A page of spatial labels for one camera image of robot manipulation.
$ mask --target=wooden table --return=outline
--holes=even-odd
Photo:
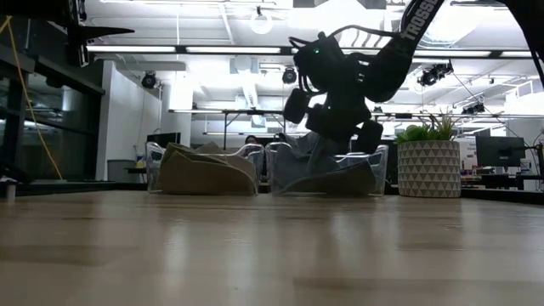
[[[0,205],[0,305],[539,305],[544,210],[108,191]]]

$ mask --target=yellow cable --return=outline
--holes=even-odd
[[[8,16],[8,17],[6,18],[6,21],[3,22],[2,27],[0,27],[0,34],[2,34],[3,29],[5,29],[6,26],[8,26],[8,23],[9,23],[10,20],[11,20],[11,16]]]
[[[8,24],[9,38],[11,39],[11,48],[14,50],[15,64],[17,64],[17,71],[19,72],[20,84],[23,87],[23,92],[25,93],[26,103],[28,104],[28,108],[31,111],[32,120],[34,121],[34,124],[36,125],[37,135],[40,137],[40,140],[42,141],[43,148],[48,153],[49,160],[53,164],[54,170],[57,172],[57,175],[59,176],[59,179],[62,179],[62,175],[60,174],[59,168],[57,167],[57,163],[54,162],[54,159],[51,156],[51,152],[49,152],[49,149],[48,149],[47,145],[45,144],[45,141],[43,140],[42,131],[40,130],[40,127],[37,125],[37,120],[36,120],[36,117],[34,116],[34,109],[32,108],[31,100],[28,97],[28,92],[26,91],[25,78],[23,77],[23,72],[20,69],[19,55],[17,54],[17,48],[15,46],[14,32],[11,29],[11,22],[9,22],[10,20],[11,20],[11,16],[8,16],[6,18],[6,21],[3,23],[2,27],[0,28],[0,34],[2,34],[2,31],[6,27],[6,24]]]

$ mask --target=green plant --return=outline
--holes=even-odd
[[[403,133],[397,135],[397,143],[403,144],[411,141],[423,140],[453,140],[453,121],[449,114],[441,114],[439,121],[431,115],[432,125],[423,123],[421,126],[411,125]]]

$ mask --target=geometric pattern planter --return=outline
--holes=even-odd
[[[461,157],[456,141],[429,140],[399,144],[401,196],[461,196]]]

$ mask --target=potted plant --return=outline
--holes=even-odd
[[[459,143],[453,141],[455,122],[448,114],[432,125],[409,126],[397,136],[401,196],[455,198],[461,195]]]

